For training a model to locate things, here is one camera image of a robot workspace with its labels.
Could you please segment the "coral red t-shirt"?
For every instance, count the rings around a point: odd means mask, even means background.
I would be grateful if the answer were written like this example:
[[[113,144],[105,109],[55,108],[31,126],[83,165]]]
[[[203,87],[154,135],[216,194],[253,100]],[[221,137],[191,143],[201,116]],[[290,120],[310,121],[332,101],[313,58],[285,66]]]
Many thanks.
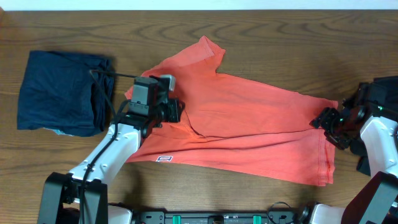
[[[231,170],[324,186],[335,148],[311,121],[336,101],[219,73],[224,49],[207,37],[145,72],[173,75],[185,103],[179,123],[155,128],[130,162]]]

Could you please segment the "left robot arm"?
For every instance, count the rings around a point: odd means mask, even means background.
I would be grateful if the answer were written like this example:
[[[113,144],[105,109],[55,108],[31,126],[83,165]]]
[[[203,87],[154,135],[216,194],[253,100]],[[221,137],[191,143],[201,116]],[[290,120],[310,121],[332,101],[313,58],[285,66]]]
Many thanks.
[[[121,103],[108,132],[91,154],[67,174],[44,184],[38,223],[134,223],[131,209],[108,202],[108,186],[154,128],[177,123],[183,103],[169,94],[172,75],[137,77],[131,99]]]

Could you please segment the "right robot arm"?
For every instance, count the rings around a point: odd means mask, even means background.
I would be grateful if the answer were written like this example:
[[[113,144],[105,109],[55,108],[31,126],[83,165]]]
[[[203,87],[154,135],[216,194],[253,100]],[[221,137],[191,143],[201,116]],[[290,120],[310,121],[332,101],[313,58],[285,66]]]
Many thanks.
[[[397,223],[397,82],[360,83],[341,111],[325,108],[311,125],[338,149],[361,146],[371,180],[345,208],[316,204],[309,223]]]

